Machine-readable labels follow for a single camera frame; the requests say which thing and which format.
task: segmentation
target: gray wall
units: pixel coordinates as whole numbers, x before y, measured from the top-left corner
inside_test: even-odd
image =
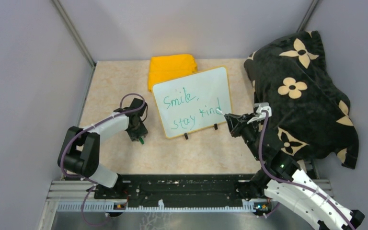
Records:
[[[310,0],[61,0],[92,57],[244,58],[297,30]]]
[[[0,0],[0,230],[37,227],[89,76],[49,0]]]
[[[319,161],[320,174],[331,180],[341,204],[360,209],[368,229],[368,1],[324,0],[308,30],[321,34],[327,70],[351,100],[350,117],[359,134],[360,153],[355,170],[340,166],[332,155]]]

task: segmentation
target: yellow cloth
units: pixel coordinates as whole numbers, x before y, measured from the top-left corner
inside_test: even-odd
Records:
[[[152,57],[149,67],[149,91],[153,85],[197,72],[194,57],[190,54]]]

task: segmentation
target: yellow whiteboard edge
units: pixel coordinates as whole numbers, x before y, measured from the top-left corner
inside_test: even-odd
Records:
[[[212,67],[212,68],[209,68],[209,69],[206,69],[206,70],[202,70],[202,71],[198,71],[198,72],[195,72],[195,73],[192,73],[192,74],[188,74],[188,75],[185,75],[185,76],[182,76],[182,77],[179,77],[179,78],[184,78],[184,77],[187,77],[187,76],[190,76],[190,75],[194,75],[194,74],[197,74],[197,73],[201,73],[201,72],[205,72],[205,71],[209,71],[209,70],[212,70],[212,69],[218,69],[218,68],[225,68],[226,70],[226,80],[228,81],[228,91],[229,91],[229,101],[230,101],[230,110],[233,110],[233,107],[232,107],[232,95],[230,93],[230,84],[229,84],[229,74],[228,74],[228,68],[226,68],[226,66],[217,66],[217,67]],[[156,107],[157,107],[157,111],[159,112],[159,106],[157,105],[157,100],[156,100],[156,97],[154,96],[154,86],[158,85],[158,84],[161,84],[161,83],[164,83],[164,82],[168,82],[168,81],[172,81],[172,80],[175,80],[175,79],[171,79],[171,80],[166,80],[166,81],[162,81],[162,82],[159,82],[157,84],[154,84],[153,87],[151,88],[151,94],[153,94],[153,98],[154,100],[156,101]],[[177,135],[177,136],[174,136],[174,137],[168,137],[167,134],[166,134],[166,130],[164,129],[164,126],[163,126],[163,121],[161,120],[161,116],[160,116],[160,112],[159,112],[159,119],[160,119],[160,122],[161,122],[161,126],[163,127],[163,131],[164,131],[164,135],[167,139],[173,139],[173,138],[177,138],[177,137],[182,137],[184,136],[184,134],[182,135]],[[223,122],[220,122],[220,123],[217,123],[217,125],[220,125],[220,124],[223,124],[223,123],[226,123],[226,121],[223,121]],[[197,131],[200,131],[200,130],[203,130],[203,129],[206,129],[206,128],[211,128],[213,127],[214,125],[211,125],[211,126],[207,126],[207,127],[204,127],[204,128],[199,128],[199,129],[196,129],[196,130],[192,130],[190,132],[187,132],[186,134],[190,134],[190,133],[194,133],[194,132],[197,132]]]

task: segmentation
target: beige table surface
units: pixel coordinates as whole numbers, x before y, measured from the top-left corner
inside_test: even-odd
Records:
[[[243,68],[245,59],[198,59],[198,70],[226,66],[230,83],[232,113],[252,111],[252,84]],[[120,132],[100,146],[100,163],[125,174],[176,173],[254,173],[260,169],[243,139],[230,136],[226,123],[218,130],[207,128],[184,137],[167,139],[152,93],[147,90],[149,61],[100,61],[97,64],[81,127],[98,122],[119,107],[127,93],[144,96],[149,105],[144,122],[149,134],[145,144],[131,142],[127,132]],[[123,107],[133,97],[126,98]]]

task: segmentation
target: floral patterned blanket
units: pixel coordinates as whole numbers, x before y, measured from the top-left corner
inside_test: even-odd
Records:
[[[268,128],[284,143],[283,152],[297,161],[334,152],[344,167],[355,168],[359,140],[350,101],[326,71],[317,31],[277,39],[253,52],[244,67],[255,103],[272,107]]]

